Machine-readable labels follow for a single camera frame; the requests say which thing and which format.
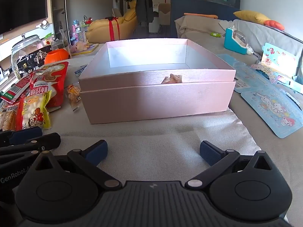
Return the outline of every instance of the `red snack bag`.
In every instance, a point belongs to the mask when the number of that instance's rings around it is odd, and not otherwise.
[[[63,102],[64,79],[68,62],[47,64],[35,71],[30,82],[30,95],[52,91],[51,100],[47,107],[57,107]]]

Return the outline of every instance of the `small green toy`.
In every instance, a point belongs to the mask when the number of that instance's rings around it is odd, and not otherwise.
[[[216,33],[216,32],[212,32],[212,33],[210,33],[210,35],[213,36],[213,37],[221,37],[221,34]]]

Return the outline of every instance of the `yellow snack bag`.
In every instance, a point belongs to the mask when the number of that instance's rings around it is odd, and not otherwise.
[[[52,91],[28,96],[21,99],[16,121],[16,130],[39,126],[42,129],[50,129],[51,121],[46,104],[52,96]]]

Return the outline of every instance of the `stuffed toy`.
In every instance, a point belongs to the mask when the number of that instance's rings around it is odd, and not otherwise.
[[[86,51],[88,48],[87,43],[82,41],[76,42],[73,46],[71,46],[71,53]]]

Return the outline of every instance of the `blue gripper pad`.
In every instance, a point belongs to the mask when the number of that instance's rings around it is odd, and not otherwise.
[[[94,166],[97,166],[103,159],[107,157],[107,142],[100,140],[94,145],[81,152],[81,155]]]
[[[42,129],[34,126],[28,129],[14,131],[9,139],[11,145],[24,144],[27,140],[42,136]]]
[[[225,157],[225,152],[208,141],[200,144],[200,156],[210,165],[214,165]]]

